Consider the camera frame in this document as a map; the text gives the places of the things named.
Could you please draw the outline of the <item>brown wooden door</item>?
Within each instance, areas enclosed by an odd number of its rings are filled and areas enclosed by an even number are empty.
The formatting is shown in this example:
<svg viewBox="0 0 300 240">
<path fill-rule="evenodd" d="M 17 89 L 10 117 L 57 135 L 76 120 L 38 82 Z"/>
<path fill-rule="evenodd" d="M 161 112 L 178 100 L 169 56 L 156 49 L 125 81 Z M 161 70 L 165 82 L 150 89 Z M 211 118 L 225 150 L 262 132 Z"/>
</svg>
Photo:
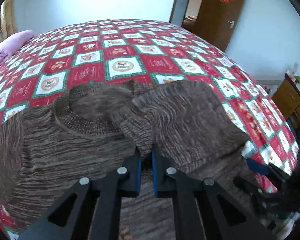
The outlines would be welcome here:
<svg viewBox="0 0 300 240">
<path fill-rule="evenodd" d="M 220 0 L 202 0 L 192 32 L 221 51 L 228 47 L 244 0 L 226 4 Z M 235 21 L 230 28 L 228 21 Z"/>
</svg>

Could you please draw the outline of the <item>pink folded blanket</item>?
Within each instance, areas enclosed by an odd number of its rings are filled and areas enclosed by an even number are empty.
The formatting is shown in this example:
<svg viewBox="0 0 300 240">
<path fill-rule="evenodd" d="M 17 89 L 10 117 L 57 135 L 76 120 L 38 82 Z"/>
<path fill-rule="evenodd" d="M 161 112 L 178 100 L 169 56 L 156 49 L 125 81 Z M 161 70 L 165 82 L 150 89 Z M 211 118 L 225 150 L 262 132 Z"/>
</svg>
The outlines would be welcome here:
<svg viewBox="0 0 300 240">
<path fill-rule="evenodd" d="M 0 43 L 0 65 L 14 55 L 26 42 L 34 37 L 31 30 L 25 30 L 11 35 Z"/>
</svg>

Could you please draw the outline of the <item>red checkered cartoon bedspread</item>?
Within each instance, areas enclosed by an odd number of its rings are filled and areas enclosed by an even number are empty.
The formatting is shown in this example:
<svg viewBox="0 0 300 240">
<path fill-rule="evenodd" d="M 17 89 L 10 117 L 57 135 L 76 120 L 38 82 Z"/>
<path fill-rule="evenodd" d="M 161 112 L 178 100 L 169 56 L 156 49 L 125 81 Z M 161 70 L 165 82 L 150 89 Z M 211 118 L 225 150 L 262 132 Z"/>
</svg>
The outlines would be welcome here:
<svg viewBox="0 0 300 240">
<path fill-rule="evenodd" d="M 34 37 L 0 65 L 0 124 L 67 89 L 91 82 L 207 82 L 240 129 L 245 157 L 286 173 L 298 145 L 271 97 L 218 48 L 176 25 L 146 20 L 91 21 Z"/>
</svg>

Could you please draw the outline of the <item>brown knitted sweater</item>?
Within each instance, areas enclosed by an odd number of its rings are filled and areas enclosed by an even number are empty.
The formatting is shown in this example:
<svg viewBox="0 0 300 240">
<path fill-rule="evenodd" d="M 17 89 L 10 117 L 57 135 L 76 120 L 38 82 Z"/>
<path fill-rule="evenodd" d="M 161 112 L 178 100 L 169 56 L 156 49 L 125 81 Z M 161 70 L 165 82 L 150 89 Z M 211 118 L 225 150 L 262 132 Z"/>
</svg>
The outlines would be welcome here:
<svg viewBox="0 0 300 240">
<path fill-rule="evenodd" d="M 252 212 L 233 183 L 256 181 L 242 156 L 248 139 L 202 81 L 80 85 L 0 126 L 0 204 L 26 229 L 79 178 L 103 178 L 157 145 L 176 168 L 215 179 Z"/>
</svg>

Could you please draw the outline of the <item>yellow curtain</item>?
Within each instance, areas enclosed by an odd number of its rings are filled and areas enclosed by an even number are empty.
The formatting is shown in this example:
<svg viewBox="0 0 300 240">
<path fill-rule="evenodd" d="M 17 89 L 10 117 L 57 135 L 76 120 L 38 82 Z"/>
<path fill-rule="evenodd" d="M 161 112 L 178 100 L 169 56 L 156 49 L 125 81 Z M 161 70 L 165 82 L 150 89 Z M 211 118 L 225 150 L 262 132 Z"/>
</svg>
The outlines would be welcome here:
<svg viewBox="0 0 300 240">
<path fill-rule="evenodd" d="M 0 7 L 0 22 L 4 39 L 17 32 L 14 13 L 14 0 L 4 0 Z"/>
</svg>

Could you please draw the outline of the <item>wooden bedside cabinet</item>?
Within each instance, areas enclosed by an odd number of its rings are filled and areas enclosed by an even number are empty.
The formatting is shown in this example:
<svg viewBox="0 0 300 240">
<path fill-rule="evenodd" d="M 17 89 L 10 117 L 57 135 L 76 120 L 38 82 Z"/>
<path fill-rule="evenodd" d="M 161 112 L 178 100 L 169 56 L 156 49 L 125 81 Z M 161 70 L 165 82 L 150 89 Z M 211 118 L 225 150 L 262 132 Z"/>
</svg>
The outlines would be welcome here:
<svg viewBox="0 0 300 240">
<path fill-rule="evenodd" d="M 297 138 L 300 138 L 300 90 L 292 78 L 285 79 L 271 97 L 286 121 L 290 121 Z"/>
</svg>

